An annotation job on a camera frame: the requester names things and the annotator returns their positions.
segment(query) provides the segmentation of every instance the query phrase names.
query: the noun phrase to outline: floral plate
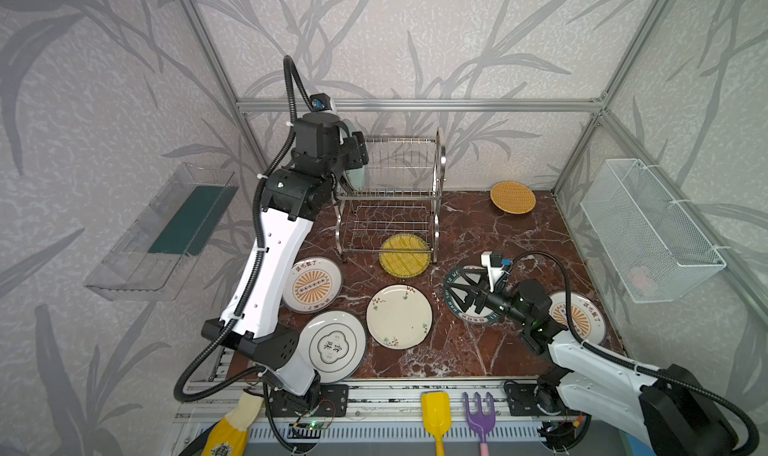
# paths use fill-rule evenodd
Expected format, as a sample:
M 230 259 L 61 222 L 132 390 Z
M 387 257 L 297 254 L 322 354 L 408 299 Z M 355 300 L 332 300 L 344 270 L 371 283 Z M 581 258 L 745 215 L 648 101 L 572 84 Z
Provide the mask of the floral plate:
M 432 307 L 421 291 L 396 284 L 371 298 L 366 323 L 371 336 L 380 345 L 408 349 L 427 337 L 432 327 Z

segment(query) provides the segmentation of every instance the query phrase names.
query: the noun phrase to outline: sunburst design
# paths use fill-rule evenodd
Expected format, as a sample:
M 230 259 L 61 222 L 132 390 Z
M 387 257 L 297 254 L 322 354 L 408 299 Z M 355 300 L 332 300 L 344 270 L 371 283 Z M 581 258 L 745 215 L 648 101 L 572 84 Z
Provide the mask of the sunburst design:
M 580 308 L 577 308 L 573 305 L 571 305 L 571 316 L 574 321 L 574 325 L 576 325 L 576 331 L 582 338 L 584 336 L 587 336 L 589 334 L 589 331 L 591 329 L 591 325 L 589 322 L 589 318 L 587 317 L 587 314 L 581 311 Z M 554 308 L 554 315 L 552 315 L 555 321 L 558 323 L 567 326 L 568 322 L 565 320 L 565 304 L 560 303 Z
M 317 303 L 328 296 L 331 290 L 331 275 L 321 269 L 302 274 L 293 283 L 293 296 L 305 304 Z

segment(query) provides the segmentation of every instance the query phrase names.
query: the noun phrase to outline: wallpaper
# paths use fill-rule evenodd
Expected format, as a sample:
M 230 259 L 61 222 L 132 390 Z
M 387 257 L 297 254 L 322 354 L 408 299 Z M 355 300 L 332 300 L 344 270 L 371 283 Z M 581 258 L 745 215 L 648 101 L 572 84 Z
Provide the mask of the wallpaper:
M 254 161 L 224 101 L 173 0 L 0 0 L 0 454 L 160 450 L 253 240 Z M 240 189 L 179 296 L 84 288 L 182 161 Z
M 285 54 L 310 93 L 334 98 L 594 98 L 651 0 L 196 1 L 240 98 L 282 97 Z M 488 189 L 510 178 L 552 188 L 546 177 L 563 166 L 586 121 L 447 112 L 342 116 L 368 121 L 376 136 L 442 127 L 451 160 L 447 189 Z M 267 157 L 274 156 L 279 144 L 271 133 L 284 117 L 250 117 L 263 147 L 271 148 Z
M 768 286 L 768 0 L 677 0 L 612 104 Z
M 768 336 L 722 274 L 669 303 L 632 301 L 581 210 L 580 202 L 608 158 L 629 157 L 613 136 L 598 129 L 558 194 L 558 206 L 586 262 L 610 321 L 631 357 L 690 370 L 707 389 L 747 411 L 760 428 L 762 454 L 768 434 Z M 735 422 L 736 431 L 746 434 Z

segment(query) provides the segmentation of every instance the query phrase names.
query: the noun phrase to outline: yellow handle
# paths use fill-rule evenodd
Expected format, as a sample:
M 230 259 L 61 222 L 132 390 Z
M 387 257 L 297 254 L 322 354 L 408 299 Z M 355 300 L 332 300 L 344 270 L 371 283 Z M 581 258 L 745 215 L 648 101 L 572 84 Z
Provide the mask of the yellow handle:
M 437 456 L 446 456 L 446 450 L 442 446 L 442 438 L 438 438 L 435 442 L 435 450 L 437 451 Z

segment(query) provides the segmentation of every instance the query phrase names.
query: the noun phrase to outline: yellow glove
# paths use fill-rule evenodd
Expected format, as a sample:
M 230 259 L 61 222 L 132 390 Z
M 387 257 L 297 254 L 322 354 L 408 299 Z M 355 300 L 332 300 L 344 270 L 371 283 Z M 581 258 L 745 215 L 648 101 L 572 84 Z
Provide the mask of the yellow glove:
M 208 442 L 201 456 L 241 456 L 248 442 L 248 427 L 256 420 L 264 398 L 243 392 L 235 409 L 208 435 Z

